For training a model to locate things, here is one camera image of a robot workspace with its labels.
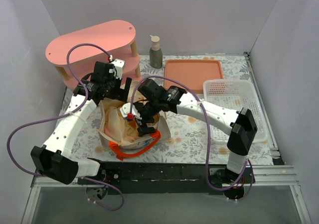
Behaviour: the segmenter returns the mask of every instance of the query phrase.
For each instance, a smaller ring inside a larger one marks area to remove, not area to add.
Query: gray bottle
[[[151,36],[152,47],[150,48],[150,65],[154,68],[160,69],[163,66],[163,53],[160,48],[160,38],[158,36]]]

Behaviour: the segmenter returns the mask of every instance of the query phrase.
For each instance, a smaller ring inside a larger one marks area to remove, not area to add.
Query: orange bag handle
[[[140,156],[141,154],[147,152],[150,148],[152,148],[159,141],[160,132],[156,129],[156,132],[150,133],[150,136],[152,138],[156,138],[156,139],[152,143],[150,143],[148,146],[142,148],[137,153],[124,153],[121,151],[121,147],[117,143],[112,142],[112,141],[109,142],[109,147],[113,152],[116,153],[116,158],[123,161],[124,158],[134,158],[134,157]]]

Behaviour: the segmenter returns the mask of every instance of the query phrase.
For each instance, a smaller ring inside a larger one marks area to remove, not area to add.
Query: floral pattern
[[[164,75],[166,60],[170,59],[217,59],[221,62],[225,79],[249,80],[250,75],[244,56],[234,55],[195,55],[195,56],[163,56],[163,68],[155,69],[149,65],[148,56],[140,56],[140,69],[143,77],[147,75]],[[155,78],[158,84],[163,80]],[[67,89],[62,104],[61,113],[67,109],[72,92]],[[93,157],[103,161],[118,161],[115,154],[107,149],[102,149],[97,129],[100,126],[101,113],[96,108],[87,119],[80,131],[72,149],[71,158],[80,159]],[[207,150],[206,124],[192,117],[167,113],[167,123],[171,131],[171,142],[158,143],[148,152],[139,157],[125,159],[130,162],[167,162],[167,163],[205,163]],[[209,162],[226,164],[229,150],[225,143],[210,142]],[[273,165],[267,141],[253,143],[249,158],[255,165]]]

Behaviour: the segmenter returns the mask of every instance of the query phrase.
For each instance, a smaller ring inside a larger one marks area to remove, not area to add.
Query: white basket
[[[257,133],[253,142],[267,139],[266,121],[258,103],[254,85],[244,80],[209,80],[204,82],[204,98],[206,101],[228,109],[241,111],[243,107],[253,113],[257,125]],[[217,142],[228,142],[229,136],[212,127],[212,138]]]

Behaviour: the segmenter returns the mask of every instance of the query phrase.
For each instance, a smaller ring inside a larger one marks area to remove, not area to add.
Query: wooden leg
[[[69,75],[66,73],[63,67],[55,66],[55,68],[59,72],[59,74],[62,76],[63,80],[67,81],[68,79],[70,79]]]
[[[136,77],[141,77],[140,66],[138,66],[138,67],[135,69],[135,76],[136,76]]]
[[[132,51],[132,56],[133,57],[137,57],[138,54],[138,46],[136,45],[136,40],[133,41],[133,43],[131,44],[131,51]]]

